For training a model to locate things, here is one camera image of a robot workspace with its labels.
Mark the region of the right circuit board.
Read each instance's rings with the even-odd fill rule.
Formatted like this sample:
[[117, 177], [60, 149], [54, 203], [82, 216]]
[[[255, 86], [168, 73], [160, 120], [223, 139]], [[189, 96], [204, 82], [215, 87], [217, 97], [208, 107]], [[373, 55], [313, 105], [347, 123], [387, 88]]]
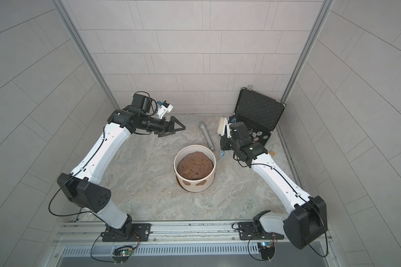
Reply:
[[257, 243], [259, 256], [261, 257], [261, 261], [272, 260], [275, 256], [276, 248], [272, 242], [268, 243]]

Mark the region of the black poker chip case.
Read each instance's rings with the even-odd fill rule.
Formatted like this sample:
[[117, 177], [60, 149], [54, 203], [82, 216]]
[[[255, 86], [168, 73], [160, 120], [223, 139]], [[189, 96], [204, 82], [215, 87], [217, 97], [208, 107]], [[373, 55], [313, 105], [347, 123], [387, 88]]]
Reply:
[[231, 123], [243, 122], [253, 142], [266, 145], [286, 105], [246, 87], [241, 88]]

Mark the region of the aluminium frame rail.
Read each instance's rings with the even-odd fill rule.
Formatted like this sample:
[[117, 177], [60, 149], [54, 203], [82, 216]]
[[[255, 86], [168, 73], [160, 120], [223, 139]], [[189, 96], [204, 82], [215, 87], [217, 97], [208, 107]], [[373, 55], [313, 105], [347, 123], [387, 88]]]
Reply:
[[[337, 267], [330, 236], [304, 249], [284, 240], [240, 240], [232, 224], [240, 221], [140, 221], [151, 224], [148, 241], [102, 242], [105, 225], [85, 221], [59, 227], [45, 261], [47, 267]], [[261, 261], [257, 243], [272, 242], [272, 260]], [[130, 257], [115, 257], [131, 245]]]

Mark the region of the left circuit board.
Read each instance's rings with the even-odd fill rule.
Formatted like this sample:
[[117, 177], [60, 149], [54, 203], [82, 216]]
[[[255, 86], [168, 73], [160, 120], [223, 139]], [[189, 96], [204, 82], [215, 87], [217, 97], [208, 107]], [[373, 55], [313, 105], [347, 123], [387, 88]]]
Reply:
[[123, 247], [116, 248], [113, 252], [113, 256], [115, 257], [130, 257], [133, 253], [134, 249], [131, 245], [126, 245]]

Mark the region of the silver microphone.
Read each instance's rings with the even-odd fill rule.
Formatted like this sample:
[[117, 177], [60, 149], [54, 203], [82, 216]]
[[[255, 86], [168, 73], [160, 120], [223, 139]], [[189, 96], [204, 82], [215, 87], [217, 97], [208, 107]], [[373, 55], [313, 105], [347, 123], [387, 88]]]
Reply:
[[207, 141], [207, 144], [208, 144], [209, 149], [210, 149], [211, 151], [215, 151], [215, 146], [214, 146], [214, 144], [213, 144], [213, 142], [212, 142], [212, 139], [211, 139], [211, 137], [210, 137], [210, 135], [209, 135], [209, 133], [208, 133], [206, 124], [205, 124], [204, 122], [200, 122], [200, 123], [199, 123], [199, 129], [200, 129], [201, 132], [203, 133], [203, 135], [204, 135], [204, 137], [205, 137], [205, 139], [206, 139], [206, 141]]

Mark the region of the white scrub brush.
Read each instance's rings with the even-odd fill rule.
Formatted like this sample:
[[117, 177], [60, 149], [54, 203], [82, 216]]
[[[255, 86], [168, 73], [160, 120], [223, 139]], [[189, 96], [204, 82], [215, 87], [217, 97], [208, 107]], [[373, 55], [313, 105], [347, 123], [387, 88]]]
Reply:
[[226, 117], [221, 117], [218, 123], [217, 133], [221, 137], [226, 137], [228, 139], [231, 138], [231, 131], [228, 123], [228, 119]]

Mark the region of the circuit board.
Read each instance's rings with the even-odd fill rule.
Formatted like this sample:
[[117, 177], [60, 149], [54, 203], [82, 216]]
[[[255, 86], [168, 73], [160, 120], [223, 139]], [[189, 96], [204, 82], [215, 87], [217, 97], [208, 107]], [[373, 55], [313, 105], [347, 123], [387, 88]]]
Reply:
[[275, 256], [276, 248], [272, 242], [268, 243], [257, 243], [259, 256], [261, 257], [261, 261], [272, 260]]
[[113, 252], [113, 256], [115, 257], [130, 257], [133, 253], [134, 249], [131, 245], [126, 245], [123, 247], [116, 248]]

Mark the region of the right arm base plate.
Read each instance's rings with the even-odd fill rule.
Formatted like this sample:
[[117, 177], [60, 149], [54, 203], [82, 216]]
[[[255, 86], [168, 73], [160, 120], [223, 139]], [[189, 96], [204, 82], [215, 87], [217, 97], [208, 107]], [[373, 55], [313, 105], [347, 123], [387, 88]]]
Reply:
[[240, 221], [232, 224], [232, 229], [237, 231], [240, 240], [284, 240], [285, 236], [277, 233], [260, 233], [256, 230], [253, 221]]

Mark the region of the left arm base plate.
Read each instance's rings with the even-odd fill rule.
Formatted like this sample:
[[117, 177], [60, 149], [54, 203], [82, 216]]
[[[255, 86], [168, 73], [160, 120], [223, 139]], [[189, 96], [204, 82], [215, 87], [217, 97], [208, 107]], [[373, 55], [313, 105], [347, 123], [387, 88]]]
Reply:
[[148, 241], [151, 224], [135, 223], [126, 224], [121, 229], [106, 226], [101, 234], [102, 242], [126, 242]]

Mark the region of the white ceramic pot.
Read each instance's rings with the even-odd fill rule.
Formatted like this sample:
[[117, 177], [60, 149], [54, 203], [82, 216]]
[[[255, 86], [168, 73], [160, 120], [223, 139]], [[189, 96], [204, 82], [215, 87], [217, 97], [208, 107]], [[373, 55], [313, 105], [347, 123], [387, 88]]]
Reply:
[[[212, 172], [203, 179], [187, 180], [179, 175], [179, 173], [177, 172], [177, 166], [185, 156], [187, 156], [190, 153], [196, 152], [196, 151], [204, 153], [213, 162], [214, 167], [213, 167]], [[183, 148], [182, 150], [180, 150], [180, 152], [177, 153], [177, 155], [174, 159], [173, 169], [176, 174], [176, 178], [182, 188], [184, 188], [185, 190], [190, 191], [190, 192], [201, 192], [201, 191], [206, 190], [208, 187], [210, 187], [214, 181], [215, 172], [216, 172], [216, 158], [215, 158], [213, 152], [205, 146], [202, 146], [202, 145], [187, 146], [187, 147]]]

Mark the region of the brown dried mud filling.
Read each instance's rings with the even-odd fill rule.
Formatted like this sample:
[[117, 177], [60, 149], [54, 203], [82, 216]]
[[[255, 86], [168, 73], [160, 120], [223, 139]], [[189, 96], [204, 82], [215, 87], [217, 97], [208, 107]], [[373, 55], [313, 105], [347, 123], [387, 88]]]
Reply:
[[187, 180], [200, 180], [208, 176], [213, 167], [213, 162], [204, 153], [196, 151], [180, 161], [177, 172]]

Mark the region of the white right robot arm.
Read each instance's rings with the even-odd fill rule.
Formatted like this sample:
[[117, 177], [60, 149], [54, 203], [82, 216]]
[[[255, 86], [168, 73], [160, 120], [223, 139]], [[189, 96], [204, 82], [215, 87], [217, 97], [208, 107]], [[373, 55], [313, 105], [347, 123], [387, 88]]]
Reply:
[[284, 235], [298, 249], [304, 249], [326, 234], [326, 203], [312, 197], [297, 186], [274, 161], [264, 145], [253, 142], [243, 122], [228, 122], [220, 118], [217, 133], [222, 151], [233, 151], [234, 159], [262, 177], [281, 200], [287, 216], [264, 211], [254, 217], [254, 227], [260, 237], [268, 233]]

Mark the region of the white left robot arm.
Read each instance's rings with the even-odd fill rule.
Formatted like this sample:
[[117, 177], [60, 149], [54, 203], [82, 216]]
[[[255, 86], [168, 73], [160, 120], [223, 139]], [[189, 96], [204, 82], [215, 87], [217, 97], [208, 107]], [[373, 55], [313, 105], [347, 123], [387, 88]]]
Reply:
[[115, 110], [107, 120], [101, 135], [85, 158], [69, 174], [62, 173], [57, 183], [69, 202], [88, 209], [115, 230], [130, 230], [130, 216], [111, 200], [111, 191], [100, 186], [111, 159], [132, 134], [158, 137], [173, 135], [186, 129], [177, 118], [169, 120], [165, 114], [172, 105], [152, 99], [144, 91], [133, 95], [132, 103]]

